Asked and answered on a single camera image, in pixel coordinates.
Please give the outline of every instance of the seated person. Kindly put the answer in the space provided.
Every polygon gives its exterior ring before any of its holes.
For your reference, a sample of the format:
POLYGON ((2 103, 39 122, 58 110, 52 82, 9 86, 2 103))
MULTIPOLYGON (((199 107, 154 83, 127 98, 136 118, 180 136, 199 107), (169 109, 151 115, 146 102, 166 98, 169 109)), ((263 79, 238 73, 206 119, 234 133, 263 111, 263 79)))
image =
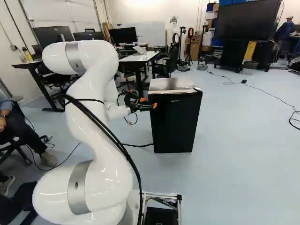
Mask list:
POLYGON ((0 94, 0 138, 3 131, 5 131, 5 135, 19 137, 23 143, 31 147, 40 156, 41 162, 45 166, 56 166, 58 163, 57 158, 46 152, 47 146, 13 106, 12 101, 0 94))
POLYGON ((0 172, 0 195, 7 196, 9 188, 14 181, 14 176, 6 176, 0 172))
POLYGON ((281 49, 286 49, 284 42, 289 41, 290 34, 295 31, 295 24, 293 23, 293 16, 289 16, 286 18, 286 22, 282 24, 282 26, 276 31, 275 40, 277 41, 278 45, 281 49))

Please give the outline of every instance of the black mini fridge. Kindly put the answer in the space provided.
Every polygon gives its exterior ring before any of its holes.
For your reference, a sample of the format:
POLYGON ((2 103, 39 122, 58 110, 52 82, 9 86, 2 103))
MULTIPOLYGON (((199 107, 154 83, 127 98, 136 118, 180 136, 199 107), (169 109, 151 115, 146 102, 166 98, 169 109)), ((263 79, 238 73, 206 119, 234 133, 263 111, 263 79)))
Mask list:
POLYGON ((203 92, 189 77, 152 79, 148 100, 155 153, 192 152, 203 92))

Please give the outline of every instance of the concrete floor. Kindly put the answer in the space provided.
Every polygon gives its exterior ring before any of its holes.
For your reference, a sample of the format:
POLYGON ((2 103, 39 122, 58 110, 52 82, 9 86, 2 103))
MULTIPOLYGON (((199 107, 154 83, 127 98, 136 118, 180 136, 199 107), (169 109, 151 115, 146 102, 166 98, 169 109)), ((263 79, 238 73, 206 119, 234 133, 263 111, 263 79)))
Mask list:
MULTIPOLYGON (((247 79, 247 84, 300 109, 297 75, 285 70, 245 69, 242 74, 211 66, 209 70, 234 82, 247 79)), ((204 93, 193 153, 163 155, 154 154, 152 146, 127 147, 140 171, 143 189, 182 193, 184 225, 298 225, 300 131, 288 123, 292 108, 243 84, 223 85, 226 79, 197 71, 195 62, 191 71, 172 75, 192 77, 204 93)), ((54 153, 63 160, 78 141, 68 131, 64 114, 43 112, 43 104, 45 100, 38 99, 23 111, 39 134, 53 135, 54 153)), ((124 143, 151 143, 149 113, 137 114, 139 121, 132 127, 123 119, 111 121, 109 127, 124 143)), ((66 164, 92 157, 91 149, 81 145, 66 164)), ((41 176, 34 166, 24 169, 21 163, 14 163, 18 166, 13 169, 1 168, 19 179, 13 190, 41 176)), ((38 217, 33 224, 50 223, 38 217)))

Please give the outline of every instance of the shoe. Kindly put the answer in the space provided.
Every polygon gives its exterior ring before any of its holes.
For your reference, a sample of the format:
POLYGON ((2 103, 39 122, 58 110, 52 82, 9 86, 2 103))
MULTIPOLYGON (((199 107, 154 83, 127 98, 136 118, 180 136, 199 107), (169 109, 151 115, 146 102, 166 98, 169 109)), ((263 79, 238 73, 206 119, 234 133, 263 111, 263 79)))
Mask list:
POLYGON ((9 188, 13 184, 14 181, 15 181, 15 177, 9 176, 9 179, 7 181, 5 181, 4 183, 0 182, 0 195, 8 196, 9 188))
POLYGON ((41 154, 41 161, 48 167, 54 167, 58 164, 57 158, 53 155, 50 155, 48 152, 44 152, 41 154))

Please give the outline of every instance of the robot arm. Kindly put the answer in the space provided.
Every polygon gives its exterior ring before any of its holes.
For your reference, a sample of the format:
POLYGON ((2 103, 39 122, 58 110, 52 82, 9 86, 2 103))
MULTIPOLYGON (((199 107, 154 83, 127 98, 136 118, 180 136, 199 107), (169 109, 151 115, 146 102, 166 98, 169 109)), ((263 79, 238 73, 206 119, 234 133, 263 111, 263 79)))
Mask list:
MULTIPOLYGON (((101 40, 55 43, 43 51, 43 61, 59 74, 82 74, 67 91, 105 125, 107 119, 126 116, 131 110, 117 106, 113 77, 118 68, 114 47, 101 40)), ((33 205, 37 213, 55 224, 116 225, 126 209, 132 189, 132 169, 112 141, 73 104, 66 106, 66 120, 72 135, 87 144, 94 159, 77 165, 60 166, 37 183, 33 205)))

